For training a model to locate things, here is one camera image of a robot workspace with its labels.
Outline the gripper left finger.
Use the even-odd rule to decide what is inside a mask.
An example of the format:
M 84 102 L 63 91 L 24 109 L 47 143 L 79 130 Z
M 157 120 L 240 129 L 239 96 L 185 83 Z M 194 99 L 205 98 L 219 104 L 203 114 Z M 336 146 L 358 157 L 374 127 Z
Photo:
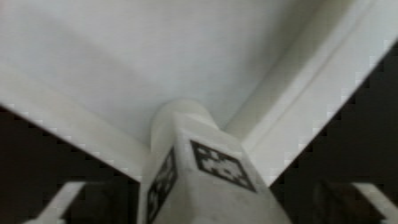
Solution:
M 132 185 L 121 181 L 70 181 L 24 224 L 136 224 Z

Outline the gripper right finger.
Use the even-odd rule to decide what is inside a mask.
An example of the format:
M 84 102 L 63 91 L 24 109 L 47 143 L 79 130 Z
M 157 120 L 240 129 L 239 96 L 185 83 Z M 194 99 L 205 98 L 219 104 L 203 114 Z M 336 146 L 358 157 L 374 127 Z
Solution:
M 372 183 L 322 181 L 313 203 L 313 224 L 398 224 L 398 205 Z

